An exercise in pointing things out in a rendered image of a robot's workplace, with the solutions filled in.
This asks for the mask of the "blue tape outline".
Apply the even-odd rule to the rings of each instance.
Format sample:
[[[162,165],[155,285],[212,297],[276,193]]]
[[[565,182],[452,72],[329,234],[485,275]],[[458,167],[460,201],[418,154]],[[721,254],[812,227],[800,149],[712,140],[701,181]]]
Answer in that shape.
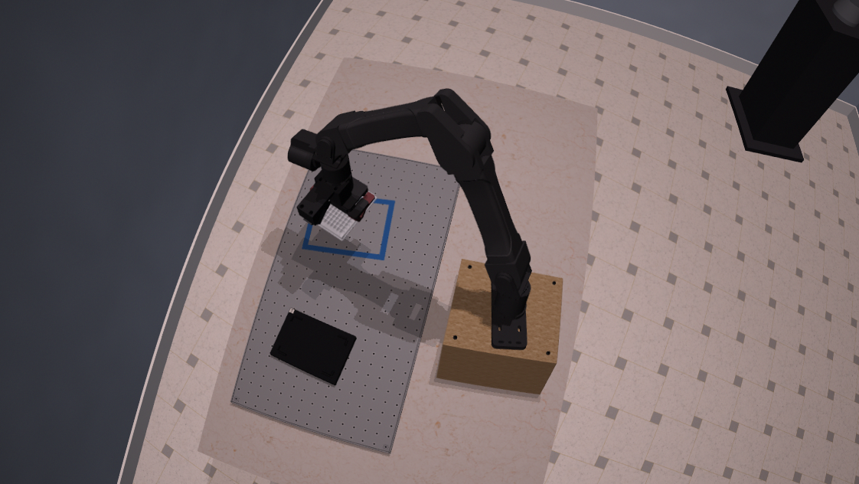
[[[389,205],[389,208],[387,211],[387,219],[386,219],[386,223],[385,223],[385,227],[384,227],[383,239],[382,239],[382,243],[381,243],[380,254],[364,253],[364,252],[358,252],[358,251],[352,251],[352,250],[336,250],[335,248],[330,248],[330,247],[320,247],[320,246],[309,245],[309,238],[310,238],[310,234],[312,231],[312,225],[311,224],[308,224],[308,226],[307,226],[307,232],[305,232],[305,238],[303,241],[302,250],[315,250],[315,251],[321,251],[321,252],[326,252],[326,253],[336,253],[336,254],[348,255],[348,257],[363,257],[363,258],[369,258],[369,259],[375,259],[375,260],[384,260],[386,249],[387,249],[387,241],[388,241],[390,227],[391,227],[391,220],[392,220],[392,216],[393,216],[393,212],[394,212],[395,201],[385,201],[385,199],[377,199],[377,201],[375,201],[375,203],[388,204]]]

